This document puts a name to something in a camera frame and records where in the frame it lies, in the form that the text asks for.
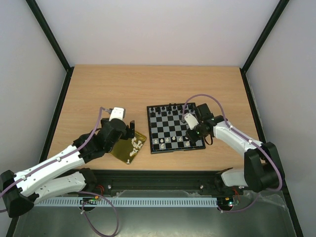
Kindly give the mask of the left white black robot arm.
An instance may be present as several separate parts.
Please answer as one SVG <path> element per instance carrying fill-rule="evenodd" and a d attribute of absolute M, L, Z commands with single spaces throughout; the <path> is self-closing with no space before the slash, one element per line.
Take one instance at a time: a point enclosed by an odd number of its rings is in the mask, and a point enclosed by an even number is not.
<path fill-rule="evenodd" d="M 119 140 L 134 135 L 133 120 L 125 124 L 118 118 L 103 118 L 99 126 L 81 135 L 52 158 L 24 171 L 3 172 L 0 175 L 0 197 L 5 205 L 4 212 L 10 218 L 19 217 L 47 198 L 93 189 L 96 180 L 88 169 L 79 171 L 74 178 L 59 176 L 110 153 Z"/>

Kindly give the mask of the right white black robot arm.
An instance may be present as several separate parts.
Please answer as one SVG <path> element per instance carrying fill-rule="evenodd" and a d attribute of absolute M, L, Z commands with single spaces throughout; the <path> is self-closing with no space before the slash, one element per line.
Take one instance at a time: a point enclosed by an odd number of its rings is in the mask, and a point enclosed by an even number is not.
<path fill-rule="evenodd" d="M 184 113 L 182 120 L 189 126 L 186 136 L 191 142 L 210 136 L 223 141 L 243 158 L 242 169 L 221 171 L 215 181 L 218 192 L 227 193 L 233 186 L 247 187 L 256 193 L 282 188 L 285 174 L 275 144 L 247 136 L 223 115 L 214 116 L 207 104 L 197 106 L 194 115 Z"/>

